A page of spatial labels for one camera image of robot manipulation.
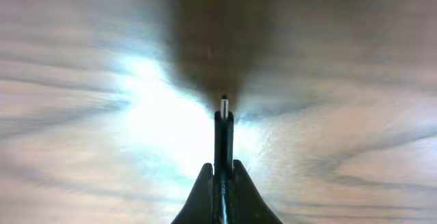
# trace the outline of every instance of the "wood grain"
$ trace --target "wood grain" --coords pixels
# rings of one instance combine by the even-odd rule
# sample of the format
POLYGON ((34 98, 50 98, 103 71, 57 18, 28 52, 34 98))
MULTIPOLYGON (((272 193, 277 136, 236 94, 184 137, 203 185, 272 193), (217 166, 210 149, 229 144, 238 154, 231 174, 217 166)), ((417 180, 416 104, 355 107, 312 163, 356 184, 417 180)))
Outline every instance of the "wood grain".
POLYGON ((0 223, 169 223, 212 112, 284 223, 437 223, 437 0, 0 0, 0 223))

